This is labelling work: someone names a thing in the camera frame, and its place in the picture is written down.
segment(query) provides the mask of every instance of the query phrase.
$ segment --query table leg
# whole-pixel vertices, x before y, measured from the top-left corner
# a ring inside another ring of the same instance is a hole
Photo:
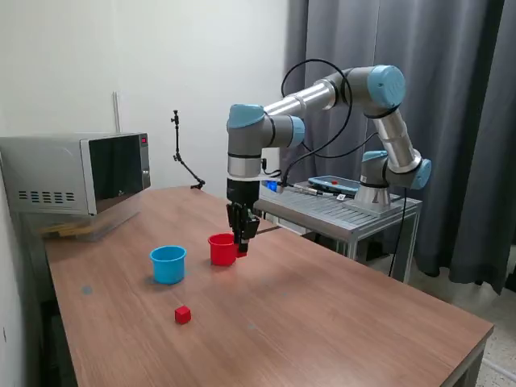
[[[400,234],[400,242],[397,246],[396,259],[393,264],[392,277],[405,283],[409,281],[418,221],[419,213],[405,217],[402,233]]]
[[[476,359],[471,363],[468,370],[460,377],[460,379],[454,384],[453,387],[475,387],[476,379],[478,379],[478,372],[481,369],[482,364],[482,356],[484,355],[484,351],[480,353],[476,357]]]
[[[335,251],[338,252],[339,254],[344,255],[346,252],[346,242],[344,242],[342,240],[337,240],[337,244],[335,246]]]
[[[347,242],[347,249],[346,249],[346,257],[350,260],[356,260],[357,259],[357,250],[358,250],[358,240],[350,240]]]

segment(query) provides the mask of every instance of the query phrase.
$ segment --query wooden table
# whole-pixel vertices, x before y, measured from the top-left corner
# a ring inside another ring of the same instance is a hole
[[[286,230],[212,267],[227,229],[222,199],[149,190],[101,241],[46,243],[80,387],[475,384],[492,324]],[[178,285],[152,281],[165,244],[188,251]]]

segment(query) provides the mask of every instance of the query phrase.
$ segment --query black cable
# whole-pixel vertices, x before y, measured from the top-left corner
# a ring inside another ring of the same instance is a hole
[[[281,176],[281,169],[275,169],[272,172],[267,172],[264,170],[264,174],[269,177],[279,177]]]
[[[285,77],[283,78],[283,82],[281,83],[281,95],[285,96],[285,83],[286,83],[286,80],[288,78],[288,76],[295,70],[297,69],[299,66],[301,65],[304,65],[306,63],[310,63],[310,62],[320,62],[320,63],[325,63],[326,65],[329,65],[330,67],[332,67],[335,71],[337,71],[337,73],[340,74],[340,76],[342,77],[342,80],[343,80],[343,83],[341,85],[341,90],[340,90],[340,93],[342,95],[342,99],[344,99],[345,95],[346,95],[346,86],[347,86],[347,89],[349,91],[349,101],[347,101],[347,105],[349,106],[348,109],[347,109],[347,116],[346,116],[346,119],[344,121],[344,124],[343,126],[339,129],[339,131],[331,138],[329,139],[325,144],[321,145],[320,147],[318,147],[317,149],[314,149],[310,152],[307,152],[301,156],[299,156],[296,160],[294,160],[292,163],[290,163],[290,165],[286,168],[285,170],[285,174],[283,175],[283,178],[281,179],[281,185],[286,187],[287,186],[287,179],[289,177],[289,172],[290,172],[290,169],[292,169],[292,167],[297,164],[299,161],[307,158],[308,156],[312,156],[313,154],[319,152],[320,150],[324,149],[325,147],[327,147],[328,145],[330,145],[331,143],[333,143],[337,137],[340,136],[340,134],[344,131],[344,129],[346,129],[346,126],[347,126],[347,123],[349,123],[349,119],[351,118],[351,115],[352,115],[352,107],[353,107],[353,94],[352,94],[352,87],[351,85],[349,84],[349,81],[347,80],[346,76],[344,75],[343,71],[337,67],[335,64],[331,63],[329,60],[324,60],[324,59],[319,59],[319,58],[312,58],[312,59],[306,59],[306,60],[303,60],[301,62],[299,62],[298,64],[296,64],[295,66],[293,66],[289,71],[287,71],[287,74],[285,74]]]
[[[393,260],[390,262],[389,277],[393,273],[394,260],[396,259],[397,246],[400,244],[400,238],[402,237],[403,221],[405,220],[405,209],[406,209],[406,188],[403,189],[403,212],[402,221],[400,222],[400,231],[397,232],[396,245],[394,246]]]
[[[281,169],[274,169],[272,172],[267,172],[267,159],[261,159],[261,169],[264,171],[264,174],[273,178],[281,176]]]
[[[206,182],[202,180],[199,176],[197,176],[194,171],[192,171],[190,168],[188,168],[188,165],[183,161],[181,158],[181,154],[179,153],[179,115],[177,114],[178,111],[174,111],[174,118],[170,119],[172,123],[176,125],[176,154],[173,156],[174,161],[179,161],[183,167],[192,175],[192,177],[197,180],[197,184],[191,185],[190,188],[196,188],[196,189],[202,189],[204,184]]]
[[[372,133],[367,139],[365,139],[365,141],[362,144],[357,145],[353,149],[351,149],[341,155],[324,156],[324,155],[318,155],[316,153],[315,156],[321,157],[322,159],[338,159],[339,157],[345,157],[347,155],[351,155],[353,152],[358,151],[360,148],[362,148],[375,135],[378,135],[378,133],[376,133],[376,132]],[[303,145],[303,147],[305,147],[305,149],[310,150],[304,143],[302,143],[302,145]]]

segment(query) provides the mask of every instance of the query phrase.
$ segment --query power cord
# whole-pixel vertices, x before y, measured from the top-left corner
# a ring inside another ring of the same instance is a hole
[[[267,172],[267,159],[261,159],[261,168],[264,174],[271,178],[281,176],[281,169],[274,169],[272,172]]]
[[[181,158],[181,154],[179,153],[179,115],[177,113],[178,113],[178,111],[175,110],[174,111],[174,118],[170,119],[170,121],[176,125],[176,154],[173,156],[173,158],[174,158],[174,161],[179,161],[181,163],[181,165],[183,167],[185,167],[186,170],[190,173],[190,175],[192,175],[193,178],[195,180],[197,180],[197,184],[191,185],[190,188],[191,189],[194,189],[194,188],[195,189],[202,189],[202,187],[204,186],[204,184],[206,184],[206,182],[204,180],[202,180],[201,178],[199,178],[194,173],[194,171],[192,171],[190,168],[188,168],[188,165],[186,165],[186,163]]]
[[[402,237],[403,222],[405,221],[405,210],[406,210],[406,188],[403,189],[403,212],[402,221],[400,222],[400,231],[397,232],[396,245],[394,246],[393,260],[390,262],[389,277],[393,273],[394,260],[396,259],[397,247],[400,244],[400,238]]]
[[[344,131],[344,129],[346,129],[347,124],[349,123],[349,119],[351,118],[351,115],[352,115],[353,93],[352,93],[351,85],[349,84],[349,81],[347,80],[347,78],[344,75],[343,71],[339,67],[337,67],[335,64],[331,63],[329,60],[324,60],[324,59],[319,59],[319,58],[311,58],[311,59],[303,60],[303,61],[299,62],[298,64],[296,64],[295,66],[293,66],[289,71],[287,71],[287,74],[285,74],[285,76],[283,78],[283,82],[281,83],[281,95],[283,95],[283,97],[285,96],[285,83],[286,83],[287,78],[289,77],[289,75],[295,69],[297,69],[299,66],[305,65],[306,63],[310,63],[310,62],[324,63],[324,64],[329,65],[330,67],[332,67],[337,73],[340,74],[340,76],[343,79],[343,83],[341,85],[340,93],[342,95],[342,98],[344,98],[344,96],[346,95],[346,86],[347,86],[347,90],[349,92],[349,99],[347,101],[347,104],[348,104],[349,107],[347,109],[347,116],[346,116],[346,119],[344,120],[343,126],[339,129],[339,131],[331,139],[329,139],[325,144],[321,145],[320,147],[318,147],[318,148],[316,148],[316,149],[314,149],[312,151],[309,151],[309,152],[299,156],[296,160],[294,160],[292,163],[289,164],[289,166],[285,170],[285,174],[283,175],[283,178],[281,179],[281,185],[284,186],[284,187],[286,187],[288,185],[287,179],[289,178],[290,169],[292,169],[292,167],[295,164],[297,164],[299,161],[304,160],[308,156],[314,155],[315,153],[321,151],[322,149],[324,149],[325,147],[327,147],[328,145],[333,143],[337,139],[337,137],[339,137],[340,134]]]

